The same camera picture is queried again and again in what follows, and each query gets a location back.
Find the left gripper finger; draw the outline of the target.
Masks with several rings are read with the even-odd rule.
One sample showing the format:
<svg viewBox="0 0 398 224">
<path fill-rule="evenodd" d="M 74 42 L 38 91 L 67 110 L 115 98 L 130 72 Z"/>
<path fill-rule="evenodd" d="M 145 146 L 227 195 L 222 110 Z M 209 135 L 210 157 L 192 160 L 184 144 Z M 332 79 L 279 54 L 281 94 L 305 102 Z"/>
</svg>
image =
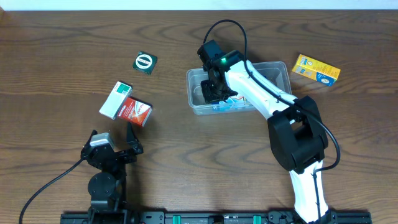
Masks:
<svg viewBox="0 0 398 224">
<path fill-rule="evenodd" d="M 91 142 L 91 139 L 92 139 L 92 137 L 94 136 L 94 135 L 97 135 L 97 130 L 92 130 L 92 132 L 91 132 L 91 134 L 90 134 L 90 137 L 89 137 L 89 139 L 88 139 L 88 145 L 90 145 L 90 142 Z"/>
<path fill-rule="evenodd" d="M 134 134 L 131 123 L 127 124 L 126 142 L 129 144 L 130 148 L 134 150 L 134 152 L 142 152 L 142 144 Z"/>
</svg>

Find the blue fever patch box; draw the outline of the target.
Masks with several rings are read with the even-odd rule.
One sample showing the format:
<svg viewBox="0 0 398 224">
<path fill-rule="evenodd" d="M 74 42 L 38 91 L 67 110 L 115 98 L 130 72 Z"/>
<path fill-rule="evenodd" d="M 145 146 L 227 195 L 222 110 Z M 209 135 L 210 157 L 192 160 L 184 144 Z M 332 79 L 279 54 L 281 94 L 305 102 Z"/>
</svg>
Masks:
<svg viewBox="0 0 398 224">
<path fill-rule="evenodd" d="M 255 110 L 255 107 L 243 95 L 231 96 L 225 101 L 219 101 L 211 105 L 213 111 L 219 111 L 220 113 Z"/>
</svg>

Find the yellow medicine box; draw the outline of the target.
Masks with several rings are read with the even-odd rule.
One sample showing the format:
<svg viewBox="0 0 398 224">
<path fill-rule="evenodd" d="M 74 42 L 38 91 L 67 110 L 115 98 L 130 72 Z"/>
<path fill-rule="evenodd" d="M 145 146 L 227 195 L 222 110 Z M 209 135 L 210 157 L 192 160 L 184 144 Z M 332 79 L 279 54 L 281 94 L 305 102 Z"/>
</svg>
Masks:
<svg viewBox="0 0 398 224">
<path fill-rule="evenodd" d="M 302 54 L 298 56 L 292 71 L 327 86 L 332 86 L 341 72 L 339 68 Z"/>
</svg>

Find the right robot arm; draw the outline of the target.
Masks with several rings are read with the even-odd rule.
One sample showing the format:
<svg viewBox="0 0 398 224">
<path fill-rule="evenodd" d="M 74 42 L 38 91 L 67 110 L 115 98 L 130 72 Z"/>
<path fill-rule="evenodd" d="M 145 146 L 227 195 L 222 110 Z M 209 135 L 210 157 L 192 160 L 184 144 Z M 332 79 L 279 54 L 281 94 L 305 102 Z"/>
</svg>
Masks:
<svg viewBox="0 0 398 224">
<path fill-rule="evenodd" d="M 290 173 L 295 194 L 295 212 L 305 223 L 323 223 L 328 211 L 320 170 L 328 146 L 313 99 L 298 99 L 261 75 L 244 56 L 225 53 L 214 41 L 197 52 L 208 79 L 201 83 L 205 102 L 216 104 L 242 96 L 267 120 L 271 150 L 277 162 Z"/>
</svg>

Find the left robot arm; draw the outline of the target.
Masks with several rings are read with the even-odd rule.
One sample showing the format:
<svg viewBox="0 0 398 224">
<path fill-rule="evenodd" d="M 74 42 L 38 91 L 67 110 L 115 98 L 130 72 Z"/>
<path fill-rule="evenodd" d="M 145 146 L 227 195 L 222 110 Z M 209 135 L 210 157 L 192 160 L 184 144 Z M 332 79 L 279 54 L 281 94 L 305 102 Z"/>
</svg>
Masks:
<svg viewBox="0 0 398 224">
<path fill-rule="evenodd" d="M 136 162 L 136 156 L 144 152 L 131 123 L 127 124 L 126 142 L 127 149 L 115 151 L 110 134 L 94 130 L 81 150 L 81 158 L 100 170 L 88 183 L 93 210 L 117 211 L 126 204 L 126 165 Z"/>
</svg>

